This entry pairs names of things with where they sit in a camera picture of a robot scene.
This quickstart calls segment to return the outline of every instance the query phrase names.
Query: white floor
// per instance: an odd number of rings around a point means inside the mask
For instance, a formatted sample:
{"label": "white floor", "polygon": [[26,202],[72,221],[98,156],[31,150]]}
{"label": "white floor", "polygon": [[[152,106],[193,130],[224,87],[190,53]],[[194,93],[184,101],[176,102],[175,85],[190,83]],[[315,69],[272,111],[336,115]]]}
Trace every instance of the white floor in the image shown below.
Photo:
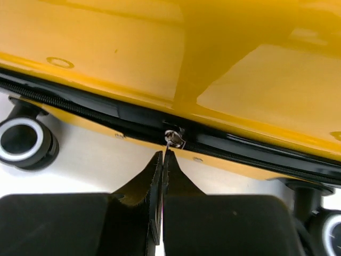
{"label": "white floor", "polygon": [[[0,121],[12,109],[0,93]],[[113,192],[137,175],[154,150],[60,122],[52,116],[43,122],[60,143],[56,161],[40,172],[22,172],[0,164],[0,197],[23,193]],[[188,177],[208,194],[272,194],[291,204],[292,192],[278,181],[258,181],[179,158]],[[324,200],[324,206],[341,210],[341,190]],[[164,255],[163,247],[157,256]]]}

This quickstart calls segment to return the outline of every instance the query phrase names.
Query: zipper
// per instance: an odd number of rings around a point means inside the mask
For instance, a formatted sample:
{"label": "zipper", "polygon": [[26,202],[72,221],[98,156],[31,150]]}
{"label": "zipper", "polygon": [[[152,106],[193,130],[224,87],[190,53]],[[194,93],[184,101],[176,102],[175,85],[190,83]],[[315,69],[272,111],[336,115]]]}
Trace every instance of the zipper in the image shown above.
{"label": "zipper", "polygon": [[[145,125],[140,125],[137,123],[121,120],[120,118],[112,117],[101,112],[80,106],[76,103],[73,103],[72,101],[68,101],[61,97],[48,95],[46,92],[39,92],[35,91],[34,89],[27,89],[24,88],[22,85],[8,83],[2,81],[1,79],[0,87],[13,93],[19,94],[22,97],[27,98],[29,100],[47,104],[49,106],[56,107],[69,113],[87,118],[104,126],[107,126],[111,129],[114,129],[118,132],[121,132],[124,134],[124,136],[159,145],[165,144],[164,131],[153,129],[151,127],[146,127]],[[254,158],[240,156],[225,150],[217,149],[197,142],[186,141],[183,144],[182,148],[188,151],[197,152],[200,154],[213,156],[229,161],[234,161],[241,164],[251,165],[254,167],[259,167],[269,171],[286,174],[289,176],[301,178],[312,182],[341,186],[340,179],[330,178],[325,174],[315,174],[313,172],[307,173],[297,169],[290,169],[281,165],[269,164],[263,161],[258,161]]]}
{"label": "zipper", "polygon": [[89,119],[111,129],[114,129],[118,132],[121,132],[125,136],[157,144],[164,143],[163,132],[156,131],[156,129],[149,128],[144,125],[103,114],[101,112],[78,105],[72,101],[63,99],[59,96],[48,95],[48,92],[39,92],[35,91],[34,89],[27,89],[24,88],[22,85],[2,81],[1,78],[0,87],[15,94],[19,94],[23,98],[26,98],[28,100],[47,104],[49,106],[75,114],[77,116]]}
{"label": "zipper", "polygon": [[266,170],[273,171],[273,172],[286,174],[289,176],[297,177],[297,178],[312,181],[312,182],[341,186],[341,180],[326,177],[323,174],[306,173],[297,169],[289,169],[280,165],[274,165],[274,164],[269,164],[269,163],[262,162],[262,161],[257,161],[255,159],[239,156],[233,153],[228,153],[226,151],[213,148],[211,146],[199,145],[198,143],[187,142],[184,149],[188,151],[193,151],[193,152],[197,152],[200,154],[204,154],[204,155],[209,155],[209,156],[233,161],[233,162],[238,162],[241,164],[251,165],[254,167],[266,169]]}

